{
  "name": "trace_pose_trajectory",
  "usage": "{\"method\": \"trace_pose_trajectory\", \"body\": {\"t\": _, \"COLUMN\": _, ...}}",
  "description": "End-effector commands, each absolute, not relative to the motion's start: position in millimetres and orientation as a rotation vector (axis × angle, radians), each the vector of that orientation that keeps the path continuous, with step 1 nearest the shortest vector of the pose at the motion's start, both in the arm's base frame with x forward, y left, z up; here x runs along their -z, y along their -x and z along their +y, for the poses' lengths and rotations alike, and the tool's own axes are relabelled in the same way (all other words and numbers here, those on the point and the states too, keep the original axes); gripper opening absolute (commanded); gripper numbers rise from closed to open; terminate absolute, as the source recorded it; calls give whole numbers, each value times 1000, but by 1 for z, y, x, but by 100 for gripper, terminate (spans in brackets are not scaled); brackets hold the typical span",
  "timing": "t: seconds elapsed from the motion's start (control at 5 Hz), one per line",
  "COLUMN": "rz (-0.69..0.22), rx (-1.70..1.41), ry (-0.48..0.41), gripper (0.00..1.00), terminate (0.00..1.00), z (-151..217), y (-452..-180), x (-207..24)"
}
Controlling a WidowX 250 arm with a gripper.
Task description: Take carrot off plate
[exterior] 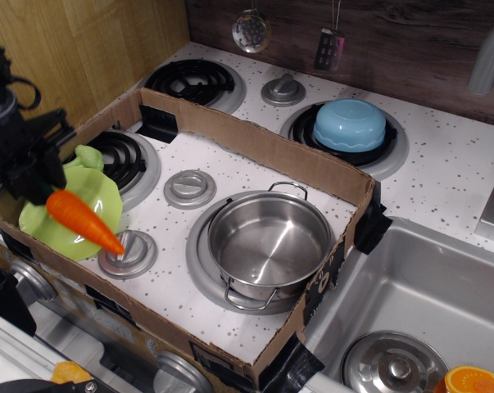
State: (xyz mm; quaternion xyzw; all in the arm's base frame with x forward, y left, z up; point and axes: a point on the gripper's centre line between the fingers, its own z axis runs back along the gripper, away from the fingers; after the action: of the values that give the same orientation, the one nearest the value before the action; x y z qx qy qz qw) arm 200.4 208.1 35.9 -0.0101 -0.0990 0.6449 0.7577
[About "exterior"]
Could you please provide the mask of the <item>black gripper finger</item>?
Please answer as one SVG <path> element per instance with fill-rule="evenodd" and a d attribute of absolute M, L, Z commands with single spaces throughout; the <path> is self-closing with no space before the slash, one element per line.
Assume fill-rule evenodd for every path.
<path fill-rule="evenodd" d="M 59 157 L 59 149 L 53 145 L 45 145 L 38 152 L 37 158 L 43 179 L 53 187 L 65 188 L 67 180 Z"/>
<path fill-rule="evenodd" d="M 46 179 L 40 165 L 5 170 L 5 187 L 15 197 L 24 197 L 33 205 L 46 203 Z"/>

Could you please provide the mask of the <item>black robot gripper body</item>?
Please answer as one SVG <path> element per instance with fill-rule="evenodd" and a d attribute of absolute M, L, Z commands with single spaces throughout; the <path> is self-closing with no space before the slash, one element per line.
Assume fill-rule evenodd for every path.
<path fill-rule="evenodd" d="M 60 156 L 61 147 L 74 136 L 63 109 L 25 120 L 16 108 L 0 108 L 0 191 L 8 191 L 6 169 L 38 165 L 38 152 L 45 145 L 57 147 Z M 46 199 L 55 189 L 46 181 Z"/>

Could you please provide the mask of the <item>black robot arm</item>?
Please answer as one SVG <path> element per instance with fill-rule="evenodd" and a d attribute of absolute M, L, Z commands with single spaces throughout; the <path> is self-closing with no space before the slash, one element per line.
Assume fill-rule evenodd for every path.
<path fill-rule="evenodd" d="M 11 62 L 0 47 L 0 191 L 42 206 L 56 188 L 64 188 L 60 147 L 75 136 L 66 111 L 57 109 L 33 119 L 41 93 L 29 80 L 11 73 Z"/>

